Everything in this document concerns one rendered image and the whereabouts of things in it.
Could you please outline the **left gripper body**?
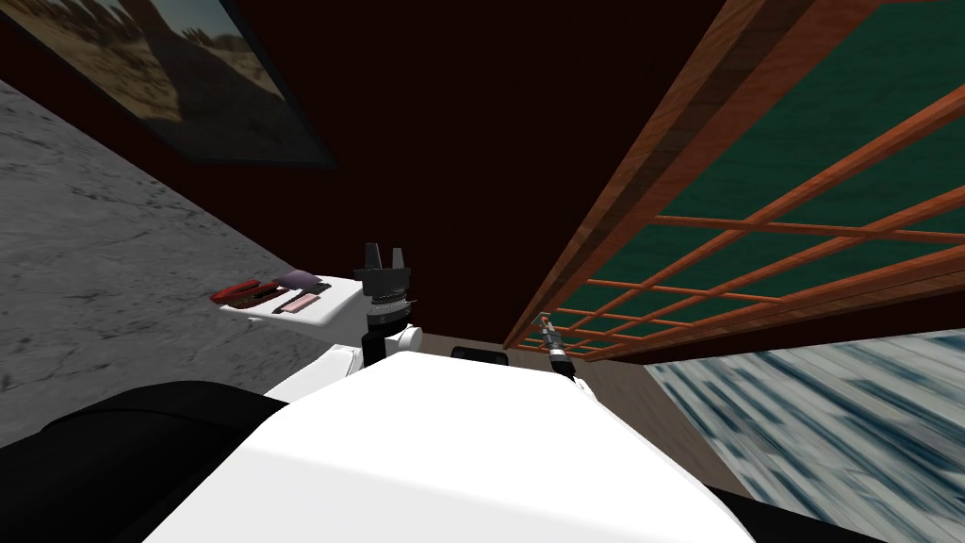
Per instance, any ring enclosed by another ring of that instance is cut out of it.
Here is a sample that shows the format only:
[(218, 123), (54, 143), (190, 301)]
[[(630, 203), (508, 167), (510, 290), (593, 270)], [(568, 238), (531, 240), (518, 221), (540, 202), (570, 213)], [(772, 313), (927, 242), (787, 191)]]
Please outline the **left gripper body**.
[(353, 278), (363, 285), (363, 294), (375, 304), (404, 300), (410, 277), (410, 268), (362, 269), (353, 272)]

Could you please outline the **white table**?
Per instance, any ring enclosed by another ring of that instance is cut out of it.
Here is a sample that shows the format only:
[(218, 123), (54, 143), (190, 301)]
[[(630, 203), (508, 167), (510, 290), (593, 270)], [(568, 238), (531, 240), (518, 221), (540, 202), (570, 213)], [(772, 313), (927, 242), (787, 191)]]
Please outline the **white table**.
[[(311, 288), (287, 290), (264, 304), (247, 309), (220, 305), (219, 311), (237, 318), (255, 319), (281, 328), (318, 334), (322, 329), (338, 326), (342, 321), (365, 324), (365, 297), (362, 283), (350, 279), (318, 276), (320, 282)], [(273, 314), (272, 311), (304, 293), (316, 293), (319, 299), (298, 313)]]

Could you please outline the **red stapler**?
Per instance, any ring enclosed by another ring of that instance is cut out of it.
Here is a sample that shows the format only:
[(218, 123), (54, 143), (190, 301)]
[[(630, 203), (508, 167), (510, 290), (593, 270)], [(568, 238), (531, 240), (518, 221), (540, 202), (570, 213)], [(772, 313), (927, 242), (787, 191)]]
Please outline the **red stapler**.
[(257, 280), (246, 281), (234, 285), (210, 296), (210, 301), (218, 305), (228, 305), (235, 309), (247, 309), (264, 304), (282, 294), (287, 293), (276, 282), (263, 284)]

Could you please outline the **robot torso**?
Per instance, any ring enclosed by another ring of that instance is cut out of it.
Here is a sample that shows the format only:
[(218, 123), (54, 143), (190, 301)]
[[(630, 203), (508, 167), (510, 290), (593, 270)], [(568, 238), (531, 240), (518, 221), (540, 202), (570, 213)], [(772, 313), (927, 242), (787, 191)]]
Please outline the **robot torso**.
[(756, 543), (585, 384), (331, 350), (143, 543)]

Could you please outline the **dark framed desert picture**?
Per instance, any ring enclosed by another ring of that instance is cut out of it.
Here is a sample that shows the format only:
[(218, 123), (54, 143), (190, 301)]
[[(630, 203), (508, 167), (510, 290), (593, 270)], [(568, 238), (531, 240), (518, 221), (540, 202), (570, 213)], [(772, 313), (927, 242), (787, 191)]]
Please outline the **dark framed desert picture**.
[(335, 166), (234, 0), (0, 0), (0, 19), (186, 159)]

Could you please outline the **wooden lattice window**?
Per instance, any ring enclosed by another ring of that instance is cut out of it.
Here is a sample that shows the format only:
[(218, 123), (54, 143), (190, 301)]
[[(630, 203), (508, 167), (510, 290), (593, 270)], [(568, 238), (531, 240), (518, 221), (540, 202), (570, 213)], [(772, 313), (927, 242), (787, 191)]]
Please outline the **wooden lattice window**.
[(504, 341), (654, 364), (965, 326), (965, 0), (727, 0)]

